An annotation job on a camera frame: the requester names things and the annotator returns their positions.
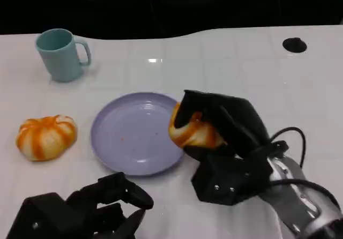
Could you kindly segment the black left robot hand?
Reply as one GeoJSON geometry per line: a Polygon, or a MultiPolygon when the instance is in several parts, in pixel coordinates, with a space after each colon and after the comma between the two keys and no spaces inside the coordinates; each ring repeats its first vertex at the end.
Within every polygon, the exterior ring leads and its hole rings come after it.
{"type": "Polygon", "coordinates": [[[154,201],[119,172],[73,192],[66,204],[82,218],[77,238],[135,238],[154,201]]]}

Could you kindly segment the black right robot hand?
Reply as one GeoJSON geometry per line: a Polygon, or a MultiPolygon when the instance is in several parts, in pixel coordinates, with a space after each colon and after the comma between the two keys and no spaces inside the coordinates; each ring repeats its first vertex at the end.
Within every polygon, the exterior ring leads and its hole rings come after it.
{"type": "Polygon", "coordinates": [[[186,90],[175,106],[168,132],[179,148],[198,161],[206,155],[246,158],[270,141],[248,100],[192,90],[186,90]]]}

